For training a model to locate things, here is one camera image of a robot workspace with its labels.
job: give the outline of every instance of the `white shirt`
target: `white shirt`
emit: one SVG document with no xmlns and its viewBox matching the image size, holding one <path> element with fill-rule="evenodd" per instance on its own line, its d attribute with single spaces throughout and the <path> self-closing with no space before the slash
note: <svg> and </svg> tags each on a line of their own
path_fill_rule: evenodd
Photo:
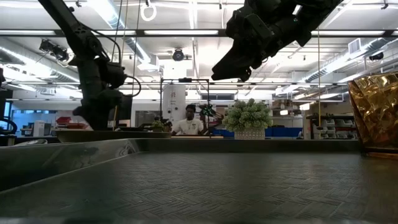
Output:
<svg viewBox="0 0 398 224">
<path fill-rule="evenodd" d="M 177 134 L 198 134 L 203 130 L 203 123 L 199 119 L 183 119 L 173 126 L 173 131 Z"/>
</svg>

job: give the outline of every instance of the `potted plant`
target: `potted plant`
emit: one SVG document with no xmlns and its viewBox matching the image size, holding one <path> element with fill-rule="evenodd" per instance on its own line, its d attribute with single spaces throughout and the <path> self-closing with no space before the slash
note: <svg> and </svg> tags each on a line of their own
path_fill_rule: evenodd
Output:
<svg viewBox="0 0 398 224">
<path fill-rule="evenodd" d="M 235 132 L 235 139 L 265 139 L 265 128 L 272 125 L 271 110 L 263 103 L 255 103 L 250 99 L 248 103 L 235 102 L 227 110 L 223 124 L 228 131 Z"/>
<path fill-rule="evenodd" d="M 164 129 L 164 124 L 160 120 L 155 120 L 152 122 L 151 127 L 153 132 L 162 132 Z"/>
</svg>

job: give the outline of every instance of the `crumpled gold foil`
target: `crumpled gold foil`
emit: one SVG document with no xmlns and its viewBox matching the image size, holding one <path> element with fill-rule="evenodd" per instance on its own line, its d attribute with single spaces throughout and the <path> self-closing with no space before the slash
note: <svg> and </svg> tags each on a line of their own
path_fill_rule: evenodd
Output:
<svg viewBox="0 0 398 224">
<path fill-rule="evenodd" d="M 398 146 L 398 72 L 348 83 L 358 134 L 365 147 Z"/>
</svg>

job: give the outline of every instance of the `person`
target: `person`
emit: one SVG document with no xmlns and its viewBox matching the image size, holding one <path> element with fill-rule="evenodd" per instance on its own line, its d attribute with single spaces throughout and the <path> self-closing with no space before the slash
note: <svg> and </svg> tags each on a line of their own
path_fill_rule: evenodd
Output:
<svg viewBox="0 0 398 224">
<path fill-rule="evenodd" d="M 187 118 L 177 122 L 177 124 L 173 126 L 173 136 L 176 134 L 202 135 L 206 132 L 205 119 L 202 119 L 202 122 L 201 120 L 194 118 L 196 108 L 197 107 L 195 105 L 188 105 L 185 108 L 185 116 Z"/>
</svg>

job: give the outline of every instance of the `green plant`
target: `green plant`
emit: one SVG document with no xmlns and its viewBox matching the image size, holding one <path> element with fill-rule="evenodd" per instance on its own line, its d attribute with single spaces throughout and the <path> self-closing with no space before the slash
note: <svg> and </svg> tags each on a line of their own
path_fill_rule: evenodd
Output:
<svg viewBox="0 0 398 224">
<path fill-rule="evenodd" d="M 270 111 L 263 102 L 255 103 L 254 99 L 250 99 L 248 103 L 237 101 L 234 107 L 227 110 L 223 125 L 228 131 L 267 128 L 272 125 Z"/>
<path fill-rule="evenodd" d="M 152 129 L 162 129 L 164 128 L 164 124 L 161 121 L 154 121 L 152 122 Z"/>
</svg>

